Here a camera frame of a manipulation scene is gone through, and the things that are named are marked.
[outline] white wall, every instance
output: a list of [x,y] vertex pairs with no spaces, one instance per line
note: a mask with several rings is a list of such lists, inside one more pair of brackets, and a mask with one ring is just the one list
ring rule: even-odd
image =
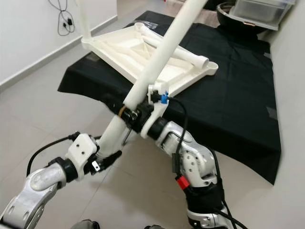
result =
[[[117,15],[116,0],[86,0],[86,6],[90,28]],[[0,84],[80,36],[75,0],[68,0],[68,11],[76,31],[61,37],[57,34],[59,12],[48,0],[0,1]]]
[[305,1],[270,39],[282,158],[275,186],[220,156],[232,211],[250,229],[304,228],[305,213]]

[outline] white plastic tube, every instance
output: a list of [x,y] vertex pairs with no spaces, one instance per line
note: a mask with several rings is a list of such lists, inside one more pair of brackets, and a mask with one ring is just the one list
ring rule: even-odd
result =
[[[152,45],[153,47],[158,47],[161,42],[160,40],[156,40],[154,38],[150,38],[147,36],[142,36],[142,38],[146,43]],[[195,67],[199,69],[202,69],[209,62],[209,59],[204,56],[197,56],[194,53],[182,49],[176,48],[173,53],[174,55],[180,57],[181,59],[192,63]]]
[[[139,103],[143,101],[147,94],[148,85],[154,84],[160,72],[168,62],[174,50],[192,25],[207,0],[187,0],[178,15],[172,22],[168,31],[164,35],[162,42],[158,45],[157,50],[153,53],[147,66],[144,68],[140,78],[135,82],[128,95],[124,100],[124,104],[134,110]],[[100,150],[97,153],[98,160],[113,154],[117,148],[118,140],[125,130],[125,123],[115,116],[98,144]]]
[[142,22],[136,22],[134,24],[135,29],[140,32],[142,35],[148,36],[148,37],[153,37],[159,41],[162,40],[162,38],[157,35],[156,33],[154,33],[153,31],[151,31],[149,28],[147,28],[144,23]]
[[92,39],[87,16],[86,16],[86,8],[84,0],[76,0],[77,7],[79,10],[80,15],[80,26],[81,26],[81,34],[82,34],[82,40],[87,42]]

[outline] table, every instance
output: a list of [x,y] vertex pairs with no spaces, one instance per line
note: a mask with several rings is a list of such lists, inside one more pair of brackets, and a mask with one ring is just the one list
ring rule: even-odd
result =
[[[154,31],[164,35],[173,18],[147,11],[137,20],[158,24]],[[256,36],[245,36],[221,26],[193,24],[180,45],[208,57],[219,69],[176,98],[188,109],[188,131],[198,143],[244,163],[274,184],[281,145],[270,45]],[[116,70],[89,53],[68,67],[58,91],[96,100],[111,93],[123,100],[131,87]],[[164,118],[183,123],[176,104],[169,104]]]

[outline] metal bowl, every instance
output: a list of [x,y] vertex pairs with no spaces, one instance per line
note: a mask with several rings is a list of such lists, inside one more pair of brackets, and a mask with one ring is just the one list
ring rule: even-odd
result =
[[238,21],[231,18],[229,12],[233,6],[234,5],[232,3],[225,2],[219,4],[216,8],[218,21],[223,28],[234,31],[238,34],[259,34],[267,30],[266,28],[254,25],[252,23]]

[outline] white pole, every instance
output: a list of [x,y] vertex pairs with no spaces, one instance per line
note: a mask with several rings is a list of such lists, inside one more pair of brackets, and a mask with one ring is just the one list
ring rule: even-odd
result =
[[[137,105],[143,101],[147,94],[148,85],[154,84],[157,80],[162,69],[206,2],[207,0],[187,0],[184,3],[175,20],[164,35],[160,45],[158,45],[158,48],[143,70],[140,78],[135,82],[126,96],[124,104],[128,108],[134,110]],[[97,153],[98,160],[102,160],[117,150],[115,147],[125,128],[126,125],[124,121],[118,116],[115,116],[111,120],[98,141],[98,144],[100,145],[100,150]]]
[[90,41],[92,39],[91,32],[87,20],[86,15],[86,8],[84,0],[76,0],[77,7],[79,10],[79,16],[80,16],[80,27],[81,27],[81,34],[82,34],[82,40],[83,41]]

